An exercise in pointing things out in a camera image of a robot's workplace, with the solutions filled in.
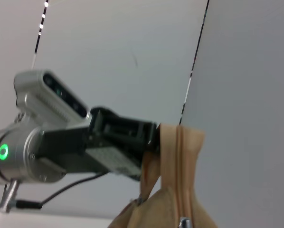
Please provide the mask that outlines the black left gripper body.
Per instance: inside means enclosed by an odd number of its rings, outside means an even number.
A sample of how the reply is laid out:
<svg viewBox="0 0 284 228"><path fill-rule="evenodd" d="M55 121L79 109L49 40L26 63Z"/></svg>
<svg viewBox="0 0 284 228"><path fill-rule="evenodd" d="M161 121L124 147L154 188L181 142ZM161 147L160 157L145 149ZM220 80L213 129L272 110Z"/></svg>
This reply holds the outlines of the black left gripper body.
<svg viewBox="0 0 284 228"><path fill-rule="evenodd" d="M45 132L37 159L64 173L116 173L139 181L142 121L96 107L89 126Z"/></svg>

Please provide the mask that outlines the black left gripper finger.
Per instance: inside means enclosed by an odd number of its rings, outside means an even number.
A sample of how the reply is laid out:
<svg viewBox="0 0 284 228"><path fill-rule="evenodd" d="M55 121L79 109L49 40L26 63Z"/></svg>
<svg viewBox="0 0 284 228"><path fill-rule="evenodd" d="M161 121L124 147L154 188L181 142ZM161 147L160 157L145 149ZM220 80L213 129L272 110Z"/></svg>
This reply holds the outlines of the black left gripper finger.
<svg viewBox="0 0 284 228"><path fill-rule="evenodd" d="M144 143L146 151L160 152L160 126L154 122L146 122L143 127Z"/></svg>

